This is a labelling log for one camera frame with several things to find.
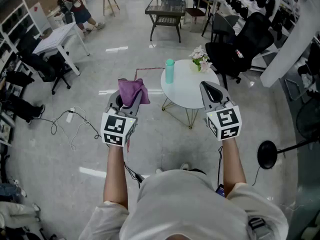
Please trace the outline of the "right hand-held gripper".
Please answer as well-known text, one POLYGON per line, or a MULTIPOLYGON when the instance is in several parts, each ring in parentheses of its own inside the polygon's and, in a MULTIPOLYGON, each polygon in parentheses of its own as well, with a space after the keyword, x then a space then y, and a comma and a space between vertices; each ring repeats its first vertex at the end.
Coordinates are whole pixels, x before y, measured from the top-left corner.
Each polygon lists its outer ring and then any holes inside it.
POLYGON ((218 141, 239 136, 242 118, 238 105, 228 91, 217 83, 202 81, 199 85, 205 108, 206 126, 218 141))

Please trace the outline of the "black mesh office chair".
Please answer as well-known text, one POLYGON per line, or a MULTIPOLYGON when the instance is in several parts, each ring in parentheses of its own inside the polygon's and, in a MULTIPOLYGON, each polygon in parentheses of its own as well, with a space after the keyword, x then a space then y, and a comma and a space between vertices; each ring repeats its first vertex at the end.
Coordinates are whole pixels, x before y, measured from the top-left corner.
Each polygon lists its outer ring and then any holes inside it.
POLYGON ((230 76, 240 83, 239 74, 248 70, 264 71, 264 67, 252 65, 253 59, 274 43, 274 37, 269 31, 271 22, 260 12, 252 13, 246 20, 240 33, 231 43, 208 42, 205 50, 209 61, 216 72, 221 74, 224 87, 227 88, 227 78, 230 76), (244 58, 236 57, 236 50, 240 50, 244 58))

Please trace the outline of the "grey chair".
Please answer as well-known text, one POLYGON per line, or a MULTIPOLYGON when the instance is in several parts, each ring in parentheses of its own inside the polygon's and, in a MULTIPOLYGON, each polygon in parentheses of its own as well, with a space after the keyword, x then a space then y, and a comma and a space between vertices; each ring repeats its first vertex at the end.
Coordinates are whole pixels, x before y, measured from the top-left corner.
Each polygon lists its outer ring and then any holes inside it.
POLYGON ((212 43, 228 43, 236 32, 234 26, 239 20, 238 15, 222 16, 216 12, 213 18, 213 25, 211 27, 211 42, 212 43))

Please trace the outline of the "black wicker glass table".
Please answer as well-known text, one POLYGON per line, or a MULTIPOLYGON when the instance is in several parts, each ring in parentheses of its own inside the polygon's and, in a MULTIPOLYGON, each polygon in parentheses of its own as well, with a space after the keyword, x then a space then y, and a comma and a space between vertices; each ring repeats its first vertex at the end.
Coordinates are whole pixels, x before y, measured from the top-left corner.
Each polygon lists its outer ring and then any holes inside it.
POLYGON ((182 28, 181 18, 186 13, 186 2, 183 0, 151 0, 144 13, 152 22, 150 41, 157 26, 175 27, 178 35, 178 42, 181 43, 180 29, 182 28))

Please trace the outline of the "white shelf rack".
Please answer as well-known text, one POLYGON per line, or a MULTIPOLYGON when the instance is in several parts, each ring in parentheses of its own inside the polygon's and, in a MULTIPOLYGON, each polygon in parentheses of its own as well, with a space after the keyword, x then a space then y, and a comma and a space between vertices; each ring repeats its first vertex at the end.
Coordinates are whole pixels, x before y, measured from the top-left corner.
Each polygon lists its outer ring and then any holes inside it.
POLYGON ((23 37, 31 36, 36 40, 41 33, 26 1, 22 0, 22 3, 0 22, 0 72, 22 49, 23 37))

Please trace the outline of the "teal bottle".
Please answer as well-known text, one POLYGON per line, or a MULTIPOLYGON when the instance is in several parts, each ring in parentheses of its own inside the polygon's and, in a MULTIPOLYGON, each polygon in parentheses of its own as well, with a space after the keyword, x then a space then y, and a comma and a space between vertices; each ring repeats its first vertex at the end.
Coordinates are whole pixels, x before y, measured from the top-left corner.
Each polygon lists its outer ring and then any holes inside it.
POLYGON ((175 61, 173 59, 167 59, 165 62, 165 82, 172 84, 174 81, 174 67, 175 61))

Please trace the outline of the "purple cloth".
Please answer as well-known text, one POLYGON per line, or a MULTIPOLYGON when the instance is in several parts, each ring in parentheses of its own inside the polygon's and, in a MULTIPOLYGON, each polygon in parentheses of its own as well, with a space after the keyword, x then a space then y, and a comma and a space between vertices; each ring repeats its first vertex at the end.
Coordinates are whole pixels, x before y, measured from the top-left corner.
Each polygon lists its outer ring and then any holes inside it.
MULTIPOLYGON (((143 80, 141 78, 137 79, 137 80, 127 80, 126 78, 121 78, 118 80, 118 88, 120 91, 120 96, 122 98, 123 101, 123 106, 125 107, 129 107, 134 98, 135 95, 137 94, 138 91, 142 90, 142 98, 140 101, 140 105, 148 105, 150 104, 150 100, 149 100, 149 96, 148 96, 148 90, 145 87, 143 80)), ((129 135, 126 135, 124 137, 124 143, 123 143, 123 147, 125 145, 127 145, 127 150, 129 149, 129 144, 128 142, 130 141, 130 136, 132 135, 132 133, 135 130, 135 127, 137 125, 138 122, 138 117, 136 115, 136 117, 129 117, 132 119, 135 119, 135 123, 133 125, 133 129, 131 129, 129 131, 129 135)))

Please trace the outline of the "black standing fan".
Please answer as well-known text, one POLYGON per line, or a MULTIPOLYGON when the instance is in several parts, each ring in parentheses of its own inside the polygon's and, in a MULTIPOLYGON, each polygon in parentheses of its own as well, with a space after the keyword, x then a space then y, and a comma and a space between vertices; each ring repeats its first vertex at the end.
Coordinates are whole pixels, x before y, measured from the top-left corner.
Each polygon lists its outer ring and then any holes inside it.
POLYGON ((278 158, 278 154, 285 153, 314 142, 320 142, 320 100, 310 99, 299 110, 296 122, 298 133, 304 138, 301 142, 284 148, 277 149, 270 141, 263 141, 258 147, 257 160, 262 169, 271 169, 278 158))

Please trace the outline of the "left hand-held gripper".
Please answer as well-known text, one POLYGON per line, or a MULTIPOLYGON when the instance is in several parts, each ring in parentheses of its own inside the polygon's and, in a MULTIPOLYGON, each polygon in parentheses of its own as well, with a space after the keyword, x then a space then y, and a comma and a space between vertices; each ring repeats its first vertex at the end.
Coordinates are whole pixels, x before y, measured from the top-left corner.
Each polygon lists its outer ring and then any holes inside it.
POLYGON ((129 107, 123 106, 119 89, 110 96, 101 119, 100 133, 104 144, 124 147, 125 136, 129 135, 136 122, 130 117, 137 116, 142 94, 143 91, 139 90, 129 107))

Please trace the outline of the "white desk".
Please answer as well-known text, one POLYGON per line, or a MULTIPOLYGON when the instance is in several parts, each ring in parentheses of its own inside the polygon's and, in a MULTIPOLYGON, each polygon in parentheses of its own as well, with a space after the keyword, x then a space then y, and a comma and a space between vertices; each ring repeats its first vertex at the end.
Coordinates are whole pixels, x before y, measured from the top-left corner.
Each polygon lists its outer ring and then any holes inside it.
POLYGON ((67 55, 66 50, 62 47, 63 42, 71 34, 75 34, 78 37, 80 44, 82 45, 82 48, 84 49, 86 55, 89 56, 90 52, 87 49, 85 43, 83 42, 83 39, 80 33, 78 32, 75 22, 72 22, 62 27, 54 29, 52 33, 49 35, 49 37, 40 41, 40 43, 36 46, 36 48, 33 50, 32 53, 39 55, 42 53, 51 52, 53 50, 58 50, 62 55, 62 57, 65 59, 66 63, 74 71, 74 73, 77 76, 79 76, 81 73, 73 63, 72 59, 67 55))

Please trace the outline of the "person's white shirt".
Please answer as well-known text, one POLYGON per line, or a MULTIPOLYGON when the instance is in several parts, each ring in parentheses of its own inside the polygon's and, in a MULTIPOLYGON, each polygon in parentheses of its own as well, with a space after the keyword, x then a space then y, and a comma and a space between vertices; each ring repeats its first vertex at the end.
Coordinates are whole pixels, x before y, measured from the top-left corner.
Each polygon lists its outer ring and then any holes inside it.
POLYGON ((176 169, 145 179, 133 212, 98 205, 79 240, 286 240, 288 229, 283 212, 253 186, 237 183, 222 197, 207 175, 176 169))

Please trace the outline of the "white round side table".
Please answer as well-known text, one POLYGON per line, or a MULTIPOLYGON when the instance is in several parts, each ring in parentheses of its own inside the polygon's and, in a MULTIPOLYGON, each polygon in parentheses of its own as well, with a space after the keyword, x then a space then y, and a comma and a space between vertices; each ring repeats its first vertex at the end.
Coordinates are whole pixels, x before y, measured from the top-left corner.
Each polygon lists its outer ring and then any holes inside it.
POLYGON ((198 111, 204 108, 200 83, 209 81, 219 84, 216 73, 210 68, 205 72, 198 71, 196 65, 190 59, 177 60, 174 63, 173 83, 166 83, 166 72, 161 75, 161 88, 166 99, 161 109, 169 113, 168 109, 179 106, 186 112, 189 129, 193 128, 198 111))

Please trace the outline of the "black swivel chair with coat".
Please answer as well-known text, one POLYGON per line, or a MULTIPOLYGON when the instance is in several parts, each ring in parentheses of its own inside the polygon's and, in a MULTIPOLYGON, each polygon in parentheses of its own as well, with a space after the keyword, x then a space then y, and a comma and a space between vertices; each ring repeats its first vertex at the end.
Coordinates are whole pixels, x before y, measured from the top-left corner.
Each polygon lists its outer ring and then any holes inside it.
POLYGON ((44 60, 43 55, 32 53, 36 46, 40 43, 41 39, 35 39, 32 34, 25 33, 20 36, 21 39, 17 45, 17 57, 26 65, 32 67, 38 72, 40 78, 45 83, 54 82, 51 94, 54 95, 55 88, 60 80, 66 84, 66 88, 70 89, 71 86, 65 79, 65 75, 72 71, 71 67, 65 62, 65 58, 57 52, 51 55, 47 60, 44 60))

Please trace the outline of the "pink flower bouquet vase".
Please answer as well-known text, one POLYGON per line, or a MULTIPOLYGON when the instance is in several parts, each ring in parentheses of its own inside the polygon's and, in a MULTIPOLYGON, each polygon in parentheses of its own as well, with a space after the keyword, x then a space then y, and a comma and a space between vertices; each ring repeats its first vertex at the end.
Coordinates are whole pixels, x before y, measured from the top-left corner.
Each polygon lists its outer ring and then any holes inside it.
POLYGON ((192 63, 196 65, 199 72, 204 73, 208 71, 212 66, 208 54, 201 45, 199 47, 196 47, 189 55, 189 57, 191 57, 192 63))

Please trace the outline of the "person's left forearm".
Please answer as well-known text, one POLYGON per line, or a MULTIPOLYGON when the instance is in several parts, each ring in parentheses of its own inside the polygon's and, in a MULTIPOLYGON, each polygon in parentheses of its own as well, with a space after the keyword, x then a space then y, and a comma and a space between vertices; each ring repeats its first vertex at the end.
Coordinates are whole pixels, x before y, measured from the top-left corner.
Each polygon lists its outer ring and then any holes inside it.
POLYGON ((128 188, 121 146, 109 147, 103 201, 110 201, 128 209, 128 188))

